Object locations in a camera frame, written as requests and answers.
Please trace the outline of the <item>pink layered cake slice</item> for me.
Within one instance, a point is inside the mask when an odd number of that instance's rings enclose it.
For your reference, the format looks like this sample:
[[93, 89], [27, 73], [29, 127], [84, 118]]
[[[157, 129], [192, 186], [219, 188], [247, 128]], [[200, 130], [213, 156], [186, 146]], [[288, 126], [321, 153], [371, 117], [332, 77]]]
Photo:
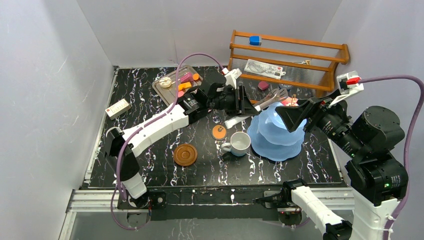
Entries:
[[299, 99], [296, 97], [287, 97], [284, 100], [282, 100], [281, 103], [285, 107], [297, 107], [299, 105], [298, 100]]

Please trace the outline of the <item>steel food tongs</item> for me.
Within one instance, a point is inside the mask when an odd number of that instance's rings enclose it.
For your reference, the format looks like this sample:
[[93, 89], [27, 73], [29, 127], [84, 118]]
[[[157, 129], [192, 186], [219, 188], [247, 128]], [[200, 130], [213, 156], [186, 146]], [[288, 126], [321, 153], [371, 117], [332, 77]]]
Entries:
[[[259, 100], [253, 106], [260, 113], [262, 110], [266, 109], [271, 104], [276, 103], [276, 102], [281, 102], [281, 101], [285, 100], [288, 96], [289, 95], [288, 95], [288, 91], [287, 91], [286, 88], [273, 89], [263, 99]], [[232, 127], [234, 127], [238, 123], [246, 120], [249, 117], [250, 117], [249, 115], [235, 116], [235, 117], [232, 117], [229, 120], [226, 120], [224, 122], [224, 125], [227, 129], [231, 129]]]

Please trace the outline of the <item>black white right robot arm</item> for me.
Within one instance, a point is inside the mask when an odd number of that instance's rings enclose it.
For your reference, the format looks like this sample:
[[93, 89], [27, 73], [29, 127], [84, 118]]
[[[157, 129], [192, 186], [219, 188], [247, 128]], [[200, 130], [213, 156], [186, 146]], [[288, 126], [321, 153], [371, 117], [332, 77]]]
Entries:
[[354, 198], [354, 219], [350, 222], [335, 214], [302, 179], [285, 181], [279, 193], [256, 198], [253, 203], [301, 208], [324, 240], [381, 240], [408, 188], [407, 170], [391, 154], [405, 137], [399, 117], [374, 105], [351, 122], [347, 102], [331, 97], [301, 99], [297, 106], [275, 110], [289, 131], [306, 120], [305, 131], [321, 130], [349, 156], [345, 169]]

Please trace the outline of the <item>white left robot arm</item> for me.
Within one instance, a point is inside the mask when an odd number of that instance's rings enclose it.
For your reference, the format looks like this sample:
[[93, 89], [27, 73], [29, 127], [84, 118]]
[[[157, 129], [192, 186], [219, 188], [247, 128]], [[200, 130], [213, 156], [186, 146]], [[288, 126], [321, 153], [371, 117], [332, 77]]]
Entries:
[[210, 110], [223, 110], [231, 117], [259, 114], [259, 107], [251, 103], [245, 87], [237, 82], [241, 75], [239, 69], [213, 72], [150, 119], [125, 130], [108, 130], [105, 158], [116, 174], [116, 187], [123, 200], [129, 199], [137, 208], [149, 203], [137, 158], [161, 138], [204, 118]]

